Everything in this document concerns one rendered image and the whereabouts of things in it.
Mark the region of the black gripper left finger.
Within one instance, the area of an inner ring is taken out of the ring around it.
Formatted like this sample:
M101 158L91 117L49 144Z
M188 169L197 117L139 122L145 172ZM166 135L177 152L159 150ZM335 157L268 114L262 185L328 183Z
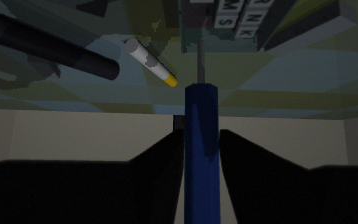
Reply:
M174 224L184 129L129 161L0 161L0 224Z

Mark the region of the keyboard with grey letter keys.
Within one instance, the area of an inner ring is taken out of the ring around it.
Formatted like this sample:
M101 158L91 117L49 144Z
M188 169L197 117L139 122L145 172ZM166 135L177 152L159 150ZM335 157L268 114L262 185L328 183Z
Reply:
M300 0L177 0L181 54L259 54Z

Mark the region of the black cylinder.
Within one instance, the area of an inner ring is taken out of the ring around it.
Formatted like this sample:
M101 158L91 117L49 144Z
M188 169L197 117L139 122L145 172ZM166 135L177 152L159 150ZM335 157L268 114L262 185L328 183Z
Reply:
M0 45L109 80L115 80L120 71L114 61L2 15Z

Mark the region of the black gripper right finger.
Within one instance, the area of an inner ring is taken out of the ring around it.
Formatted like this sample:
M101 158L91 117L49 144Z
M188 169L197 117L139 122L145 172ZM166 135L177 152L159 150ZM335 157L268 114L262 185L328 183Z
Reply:
M228 129L219 152L237 224L340 224L358 213L358 165L308 169Z

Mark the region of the blue stylus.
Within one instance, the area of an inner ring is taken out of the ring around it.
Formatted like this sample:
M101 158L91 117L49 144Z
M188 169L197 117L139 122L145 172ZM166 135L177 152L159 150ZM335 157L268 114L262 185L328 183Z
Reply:
M184 224L221 224L218 88L205 83L198 41L198 83L185 88Z

